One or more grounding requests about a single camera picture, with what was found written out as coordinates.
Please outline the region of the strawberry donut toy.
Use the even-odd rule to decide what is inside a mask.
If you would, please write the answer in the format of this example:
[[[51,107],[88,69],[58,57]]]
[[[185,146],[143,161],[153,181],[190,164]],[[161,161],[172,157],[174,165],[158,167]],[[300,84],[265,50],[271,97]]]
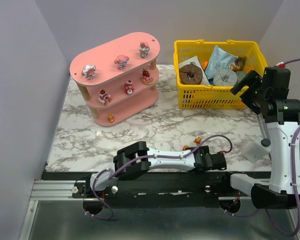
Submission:
[[[142,69],[142,82],[145,85],[151,85],[153,83],[154,79],[150,75],[149,71],[145,68]]]

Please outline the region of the pink flower-ring bunny toy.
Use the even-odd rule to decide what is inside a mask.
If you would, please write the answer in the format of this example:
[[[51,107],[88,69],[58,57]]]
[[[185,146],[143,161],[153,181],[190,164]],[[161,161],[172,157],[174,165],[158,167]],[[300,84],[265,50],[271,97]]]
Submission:
[[[149,55],[150,47],[147,42],[141,41],[139,44],[139,55],[141,58],[147,58]]]

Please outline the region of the pink strawberry bear toy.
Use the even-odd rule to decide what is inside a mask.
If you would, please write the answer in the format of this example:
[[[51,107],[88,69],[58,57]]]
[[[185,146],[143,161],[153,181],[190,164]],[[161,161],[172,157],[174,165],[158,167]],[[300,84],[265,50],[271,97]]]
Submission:
[[[133,83],[131,80],[127,80],[124,83],[124,93],[131,95],[134,92],[134,87],[133,87]]]

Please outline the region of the orange bear toy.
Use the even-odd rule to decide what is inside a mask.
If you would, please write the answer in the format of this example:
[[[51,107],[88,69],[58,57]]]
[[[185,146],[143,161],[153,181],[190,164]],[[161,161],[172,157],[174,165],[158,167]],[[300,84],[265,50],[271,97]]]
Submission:
[[[197,146],[202,142],[202,138],[201,137],[197,137],[194,139],[193,141]]]
[[[188,150],[188,149],[189,149],[188,145],[184,145],[183,148],[182,148],[183,151]]]
[[[113,116],[112,114],[109,114],[107,118],[108,118],[108,121],[109,121],[111,124],[114,123],[115,119],[114,119],[114,116]]]

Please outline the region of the red white bow toy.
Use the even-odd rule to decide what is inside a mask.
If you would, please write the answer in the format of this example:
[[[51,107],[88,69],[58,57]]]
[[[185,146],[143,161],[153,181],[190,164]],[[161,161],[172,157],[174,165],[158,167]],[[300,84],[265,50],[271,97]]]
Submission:
[[[111,95],[108,94],[104,89],[102,89],[99,93],[98,100],[104,105],[107,106],[111,101]]]

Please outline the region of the pink wide-eared toy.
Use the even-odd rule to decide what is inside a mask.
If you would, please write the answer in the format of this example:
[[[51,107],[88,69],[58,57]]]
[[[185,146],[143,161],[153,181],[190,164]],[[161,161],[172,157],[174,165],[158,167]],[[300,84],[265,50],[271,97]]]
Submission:
[[[114,64],[116,64],[117,69],[122,70],[126,67],[130,58],[127,55],[121,54],[116,57]]]

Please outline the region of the pink white hooded toy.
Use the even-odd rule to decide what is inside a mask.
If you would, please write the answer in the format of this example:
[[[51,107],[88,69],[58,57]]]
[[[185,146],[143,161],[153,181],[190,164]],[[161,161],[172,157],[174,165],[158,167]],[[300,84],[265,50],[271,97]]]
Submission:
[[[81,71],[81,75],[87,80],[92,80],[96,75],[96,66],[94,64],[87,64]]]

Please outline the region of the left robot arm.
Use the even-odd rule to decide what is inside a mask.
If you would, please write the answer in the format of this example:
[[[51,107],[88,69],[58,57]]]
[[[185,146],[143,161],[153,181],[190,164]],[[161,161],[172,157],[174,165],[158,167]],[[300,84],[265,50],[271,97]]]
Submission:
[[[76,198],[90,198],[105,191],[118,192],[118,181],[133,181],[150,170],[174,169],[184,172],[205,173],[226,170],[224,152],[211,154],[207,145],[196,147],[185,145],[182,151],[160,151],[148,148],[144,141],[136,142],[117,152],[113,162],[99,173],[92,173],[78,180],[71,189]]]

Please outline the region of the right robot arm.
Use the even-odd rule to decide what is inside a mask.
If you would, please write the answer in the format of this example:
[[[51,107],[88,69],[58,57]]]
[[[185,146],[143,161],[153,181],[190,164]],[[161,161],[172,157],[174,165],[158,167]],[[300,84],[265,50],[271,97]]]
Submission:
[[[230,186],[251,197],[257,209],[300,207],[300,100],[288,98],[290,76],[286,68],[266,67],[263,75],[251,70],[230,90],[236,95],[248,87],[241,101],[262,115],[270,137],[268,184],[243,173],[230,176]]]

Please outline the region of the green round cake pack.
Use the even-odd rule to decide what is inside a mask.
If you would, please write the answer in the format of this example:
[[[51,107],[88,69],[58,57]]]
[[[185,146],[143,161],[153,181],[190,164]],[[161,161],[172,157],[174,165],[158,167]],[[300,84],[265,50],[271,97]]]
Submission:
[[[247,73],[244,71],[237,71],[236,72],[237,82],[241,82],[246,75]]]

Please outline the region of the grey round cake pack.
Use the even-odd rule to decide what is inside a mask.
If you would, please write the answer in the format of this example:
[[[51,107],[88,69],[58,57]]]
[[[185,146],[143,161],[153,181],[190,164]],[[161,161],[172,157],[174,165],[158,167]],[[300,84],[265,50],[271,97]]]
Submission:
[[[213,85],[217,87],[233,87],[238,81],[237,74],[230,69],[220,69],[213,78]]]

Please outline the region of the light blue snack bag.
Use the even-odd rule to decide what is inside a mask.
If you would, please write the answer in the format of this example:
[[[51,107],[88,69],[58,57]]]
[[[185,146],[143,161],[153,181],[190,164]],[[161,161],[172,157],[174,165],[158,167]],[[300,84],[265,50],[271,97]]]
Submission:
[[[210,80],[213,79],[221,69],[230,69],[231,65],[235,66],[235,62],[239,57],[224,51],[216,45],[212,51],[205,75]]]

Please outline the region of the white flat packet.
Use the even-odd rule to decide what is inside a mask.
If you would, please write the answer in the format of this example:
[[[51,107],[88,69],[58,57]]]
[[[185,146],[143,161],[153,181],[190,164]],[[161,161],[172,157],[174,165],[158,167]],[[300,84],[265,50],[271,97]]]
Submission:
[[[193,56],[193,57],[191,57],[191,58],[189,58],[189,59],[187,59],[187,60],[185,60],[183,62],[180,62],[178,64],[178,67],[182,68],[182,67],[184,67],[186,65],[194,65],[194,66],[199,67],[201,70],[203,70],[202,65],[201,65],[201,63],[200,63],[197,55],[195,55],[195,56]]]

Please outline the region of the brown round cake pack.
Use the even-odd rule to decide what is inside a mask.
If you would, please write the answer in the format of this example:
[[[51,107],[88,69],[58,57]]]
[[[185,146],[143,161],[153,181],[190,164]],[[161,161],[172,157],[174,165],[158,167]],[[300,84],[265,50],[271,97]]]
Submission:
[[[203,72],[198,66],[187,64],[179,69],[179,78],[183,85],[200,85],[203,81]]]

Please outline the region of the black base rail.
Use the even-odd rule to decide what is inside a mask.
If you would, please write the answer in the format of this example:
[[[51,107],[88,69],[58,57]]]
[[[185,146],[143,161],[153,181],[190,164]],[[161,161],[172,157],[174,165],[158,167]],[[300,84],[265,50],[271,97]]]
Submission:
[[[47,172],[33,184],[32,201],[73,201],[101,210],[103,204],[90,190],[89,172]],[[113,209],[218,208],[248,198],[230,186],[230,174],[148,172],[135,180],[112,183],[97,193]]]

